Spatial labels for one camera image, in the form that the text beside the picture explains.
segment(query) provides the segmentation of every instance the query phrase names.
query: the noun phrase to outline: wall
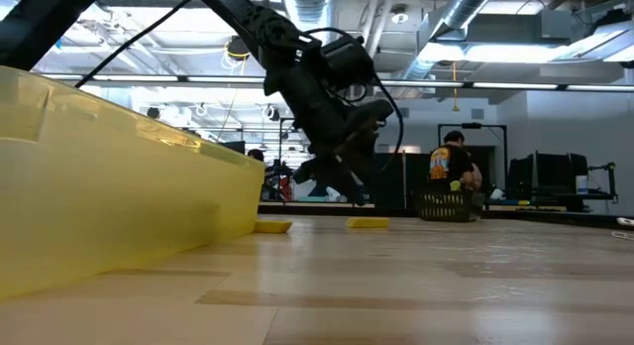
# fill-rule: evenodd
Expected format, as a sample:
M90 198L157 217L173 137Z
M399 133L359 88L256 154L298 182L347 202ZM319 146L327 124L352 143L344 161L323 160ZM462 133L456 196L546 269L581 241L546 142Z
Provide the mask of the wall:
M482 124L497 124L497 108L489 105L487 99L464 98L459 99L459 112L454 112L454 100L448 99L438 102L435 99L402 100L398 101L399 107L409 108L410 117L405 120L405 130L403 134L403 145L419 146L422 153L429 153L438 147L438 124L440 123L470 123L479 122ZM484 119L474 121L472 119L472 108L484 110ZM496 175L504 175L503 169L503 144L500 141L502 131L499 129L462 130L460 128L444 127L441 138L452 130L461 130L467 139L467 144L472 146L492 146L495 147L495 159L497 165L494 168ZM379 137L376 145L396 145L398 138L398 122L394 115L390 116L385 128L379 129Z
M634 114L630 94L522 92L500 104L497 117L509 126L509 160L539 150L581 154L591 166L615 162L620 203L586 204L596 213L634 213ZM596 182L591 180L590 187L600 184L608 190L607 173L591 175Z

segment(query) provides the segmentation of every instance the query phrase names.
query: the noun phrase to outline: yellow sponge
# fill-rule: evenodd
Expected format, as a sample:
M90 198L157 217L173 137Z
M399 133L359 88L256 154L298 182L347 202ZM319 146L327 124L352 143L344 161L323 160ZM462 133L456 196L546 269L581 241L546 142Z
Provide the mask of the yellow sponge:
M350 217L346 222L350 228L386 228L389 219L385 217Z
M257 220L254 232L286 233L292 224L292 221Z

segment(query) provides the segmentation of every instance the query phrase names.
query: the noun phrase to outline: computer monitor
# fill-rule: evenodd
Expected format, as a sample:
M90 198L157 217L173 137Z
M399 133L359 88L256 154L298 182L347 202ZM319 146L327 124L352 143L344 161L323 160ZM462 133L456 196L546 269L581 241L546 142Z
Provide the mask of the computer monitor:
M568 155L535 153L537 184L539 187L575 189L573 164Z
M508 169L506 194L509 198L530 197L533 185L533 155L523 159L513 159Z
M222 142L218 143L219 145L229 148L232 151L238 152L240 154L244 154L246 152L246 142L238 141L238 142Z
M587 175L587 159L585 156L571 153L573 175Z

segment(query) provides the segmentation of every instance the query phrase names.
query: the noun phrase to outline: cable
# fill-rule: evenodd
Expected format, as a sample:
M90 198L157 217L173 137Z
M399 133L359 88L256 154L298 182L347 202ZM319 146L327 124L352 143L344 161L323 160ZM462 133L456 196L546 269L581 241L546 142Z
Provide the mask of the cable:
M497 138L498 141L504 143L504 141L501 138L499 138L499 136L497 136L497 133L493 132L493 130L490 127L486 127L486 128L488 128L488 131L492 133L493 136L495 136L495 138Z
M343 31L341 29L333 28L333 27L324 27L324 28L311 29L311 30L305 31L304 33L308 34L308 35L311 35L311 34L321 33L321 32L333 32L333 33L341 34L341 35L343 35L345 37L354 38L353 36L351 36L347 32L345 32L345 31Z
M311 29L311 30L305 31L304 33L310 35L310 34L315 34L320 32L334 32L342 36L353 39L353 36L351 36L350 34L344 32L341 29L332 28L332 27ZM400 109L398 108L396 101L394 101L394 99L392 98L392 95L389 94L389 91L387 91L387 88L385 88L383 83L380 81L380 78L378 78L378 75L376 74L376 72L374 73L374 80L376 80L376 84L378 84L378 88L380 89L381 92L383 92L383 94L385 95L385 98L387 98L387 101L394 109L394 113L396 113L396 118L398 119L398 139L396 140L396 148L394 149L394 153L389 157L389 160L387 160L387 162L383 165L383 167L378 171L379 173L381 173L387 168L387 166L389 166L389 164L392 162L394 157L398 155L400 146L403 143L403 134L404 134L405 126L403 123L403 114L400 112Z
M242 60L242 68L240 69L240 76L245 74L245 65L247 64L247 57L244 57ZM220 140L220 136L222 136L225 131L225 126L227 126L227 121L229 120L229 116L231 115L232 110L234 109L234 103L236 102L236 96L238 95L238 88L234 91L234 96L231 99L231 104L229 105L229 109L227 110L227 115L225 116L225 120L222 122L222 127L220 128L220 132L218 132L218 139Z
M392 108L394 109L394 113L396 113L396 118L398 119L398 140L396 140L396 148L394 149L394 153L389 157L389 160L387 160L387 162L385 162L383 167L378 171L379 173L381 173L387 168L387 166L389 166L389 164L392 162L394 157L398 155L398 151L400 150L400 145L403 143L403 132L404 132L405 126L403 123L403 114L400 112L400 109L398 108L396 101L394 101L394 99L392 98L392 95L389 94L389 92L387 91L387 88L385 88L385 86L383 85L383 82L380 81L380 78L378 78L378 75L376 73L374 74L374 79L376 80L376 83L378 84L378 88L380 89L380 91L383 92L383 94L385 95L385 98L387 98L387 101L389 101L389 104L392 105Z
M145 28L144 30L142 30L140 33L136 34L133 38L131 38L129 41L127 41L126 43L124 43L121 47L119 47L114 53L110 54L108 57L106 57L103 61L101 61L101 63L99 63L97 65L97 67L93 68L92 71L90 71L87 75L85 75L79 82L77 82L75 84L76 88L79 88L81 86L83 86L86 82L90 81L92 79L92 77L94 77L97 73L99 73L99 71L101 71L108 63L110 63L110 61L112 61L113 59L115 59L117 57L118 54L122 53L124 50L126 50L127 48L129 48L132 44L136 43L140 38L142 38L144 35L146 35L147 33L151 32L152 30L154 30L156 27L158 27L159 25L161 25L164 21L166 21L167 19L169 19L172 15L174 15L177 11L180 10L180 8L184 7L185 5L187 5L187 3L191 2L192 0L182 0L180 3L178 3L175 7L173 7L167 14L165 14L164 16L162 16L160 19L158 19L157 21L155 21L154 23L152 23L150 26L148 26L147 28Z
M598 182L596 182L596 180L594 179L594 177L592 177L591 173L588 173L587 176L589 177L590 180L592 180L592 182L594 182L596 184L596 186L598 186L598 191L602 191L603 187L601 187L601 184L599 184Z
M528 3L532 2L532 1L534 1L534 0L527 0L527 1L526 1L526 3L522 4L522 6L521 6L521 7L519 7L519 9L517 10L517 12L515 12L515 15L518 15L518 14L519 14L519 12L521 12L521 11L522 11L522 9L524 9L524 7L526 7L526 6L528 5Z
M335 97L341 99L344 102L347 102L349 104L353 104L353 103L356 103L356 102L363 101L364 98L366 98L366 96L368 96L368 88L366 86L363 86L363 88L364 88L364 93L362 93L360 97L352 99L352 100L348 99L348 98L346 98L346 97L344 97L344 96L342 96L342 95L340 95L340 94L338 94L338 93L336 93L334 91L330 91L330 93L332 93Z
M580 16L579 13L577 13L576 11L571 11L571 13L573 14L573 16L575 16L575 18L577 18L578 21L580 21L583 24L586 24L587 26L593 26L593 23L588 23L585 20L583 20Z

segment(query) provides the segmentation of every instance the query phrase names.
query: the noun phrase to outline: metal frame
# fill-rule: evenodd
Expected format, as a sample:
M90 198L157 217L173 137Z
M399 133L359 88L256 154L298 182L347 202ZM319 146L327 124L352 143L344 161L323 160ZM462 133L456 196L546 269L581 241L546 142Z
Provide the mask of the metal frame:
M443 127L460 127L462 129L482 129L482 128L499 128L502 130L502 143L504 147L504 187L508 186L508 139L506 125L486 125L480 123L441 123L438 125L438 147L442 145L442 129Z

